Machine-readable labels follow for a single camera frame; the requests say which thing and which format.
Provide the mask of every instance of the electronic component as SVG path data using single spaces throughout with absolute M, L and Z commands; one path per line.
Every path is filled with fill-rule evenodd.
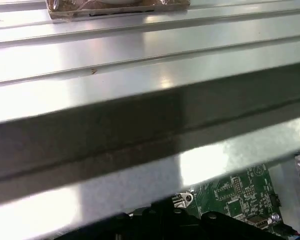
M 234 187 L 229 185 L 215 190 L 215 194 L 218 200 L 223 200 L 235 195 L 236 192 Z
M 276 212 L 272 213 L 270 218 L 273 223 L 279 222 L 281 220 L 280 215 Z
M 271 219 L 272 214 L 278 213 L 280 217 L 280 209 L 271 204 L 269 196 L 274 189 L 269 171 L 263 164 L 211 182 L 192 185 L 185 193 L 193 196 L 186 211 L 197 218 L 215 211 L 245 223 L 250 222 L 263 230 L 269 229 L 270 233 L 272 228 L 267 226 L 279 223 Z
M 281 202 L 280 202 L 280 199 L 278 197 L 278 194 L 271 193 L 269 195 L 269 197 L 270 197 L 270 201 L 271 201 L 271 204 L 272 204 L 273 207 L 275 207 L 275 208 L 281 207 Z
M 247 224 L 255 226 L 259 229 L 265 229 L 266 227 L 268 227 L 268 219 L 260 215 L 250 216 L 245 221 Z
M 274 225 L 272 227 L 272 230 L 274 233 L 279 234 L 283 237 L 299 235 L 296 230 L 294 230 L 291 226 L 284 224 L 283 222 Z
M 241 204 L 239 199 L 227 202 L 230 217 L 237 217 L 242 214 Z
M 189 192 L 177 193 L 172 197 L 172 202 L 175 208 L 187 208 L 192 201 L 194 200 L 194 196 Z
M 240 178 L 238 176 L 236 176 L 236 177 L 232 178 L 232 181 L 233 181 L 233 185 L 234 185 L 236 193 L 241 194 L 242 193 L 242 188 L 241 188 L 241 185 L 240 185 Z

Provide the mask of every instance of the metal groove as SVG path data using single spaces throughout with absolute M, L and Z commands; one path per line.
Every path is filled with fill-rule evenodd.
M 266 46 L 276 45 L 276 44 L 284 44 L 284 43 L 292 43 L 292 42 L 300 42 L 300 35 L 290 36 L 290 37 L 282 37 L 276 39 L 268 39 L 268 40 L 260 40 L 260 41 L 252 41 L 252 42 L 245 42 L 233 45 L 226 45 L 226 46 L 218 46 L 218 47 L 211 47 L 211 48 L 203 48 L 198 50 L 191 50 L 191 51 L 183 51 L 183 52 L 176 52 L 166 55 L 158 55 L 152 57 L 145 57 L 145 58 L 138 58 L 126 61 L 118 61 L 118 62 L 111 62 L 105 63 L 100 65 L 91 65 L 82 68 L 73 68 L 69 70 L 63 70 L 59 72 L 51 72 L 45 73 L 42 75 L 34 75 L 27 78 L 19 78 L 13 80 L 5 80 L 0 81 L 0 86 L 9 85 L 9 84 L 16 84 L 28 81 L 40 81 L 40 80 L 48 80 L 50 78 L 58 78 L 68 79 L 69 76 L 75 75 L 77 77 L 84 77 L 90 76 L 92 74 L 91 69 L 96 69 L 96 75 L 109 73 L 112 71 L 118 71 L 122 69 L 128 68 L 135 68 L 135 67 L 142 67 L 146 65 L 153 65 L 158 63 L 166 63 L 172 62 L 176 60 L 185 60 L 190 58 L 197 58 L 202 56 L 203 54 L 214 54 L 217 52 L 224 52 L 224 51 L 240 51 L 240 50 L 247 50 L 253 48 L 262 48 Z
M 285 23 L 282 22 L 283 20 L 289 21 L 290 28 L 284 29 L 276 25 L 284 26 Z M 299 21 L 300 14 L 271 19 L 265 18 L 237 21 L 234 23 L 220 23 L 217 25 L 126 33 L 64 43 L 0 48 L 0 82 L 42 76 L 47 73 L 62 72 L 69 69 L 81 69 L 115 62 L 166 56 L 178 52 L 198 51 L 252 41 L 258 42 L 300 36 Z M 241 29 L 246 28 L 250 24 L 258 26 L 258 28 L 249 28 L 248 30 L 241 31 Z M 262 29 L 265 26 L 267 26 L 270 32 Z M 218 37 L 216 40 L 210 41 L 213 36 L 218 35 L 217 31 L 221 31 L 223 35 L 227 35 L 227 38 Z M 185 36 L 187 36 L 187 44 L 183 44 L 181 40 Z M 175 38 L 179 40 L 175 41 L 174 44 L 167 44 L 167 42 L 173 42 Z M 118 48 L 122 45 L 125 45 L 125 48 L 118 51 Z M 91 46 L 93 51 L 88 50 L 85 46 Z M 61 49 L 63 53 L 68 54 L 68 57 L 77 59 L 78 61 L 68 61 L 66 58 L 58 58 Z M 36 58 L 33 55 L 34 52 L 40 53 L 41 57 Z M 22 63 L 15 62 L 11 58 L 5 57 L 9 54 L 12 54 L 16 58 L 22 57 L 24 60 Z M 49 59 L 49 64 L 41 64 L 39 67 L 37 64 L 34 64 L 34 57 L 39 62 L 42 62 L 43 58 Z M 9 66 L 9 71 L 4 70 L 6 66 Z

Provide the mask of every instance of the brown package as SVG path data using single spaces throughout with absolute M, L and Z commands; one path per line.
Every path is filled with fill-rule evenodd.
M 139 13 L 152 11 L 175 11 L 187 9 L 190 0 L 46 0 L 52 19 L 77 16 L 110 15 L 120 13 Z

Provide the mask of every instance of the metal frame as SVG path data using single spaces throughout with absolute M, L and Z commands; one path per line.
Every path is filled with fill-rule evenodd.
M 0 12 L 0 239 L 299 149 L 300 0 L 72 22 Z
M 284 222 L 300 233 L 300 172 L 293 155 L 269 168 L 274 191 L 278 194 Z

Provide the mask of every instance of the metal rail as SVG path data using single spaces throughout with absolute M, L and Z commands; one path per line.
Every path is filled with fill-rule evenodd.
M 300 0 L 73 21 L 44 8 L 0 2 L 0 239 L 300 149 Z

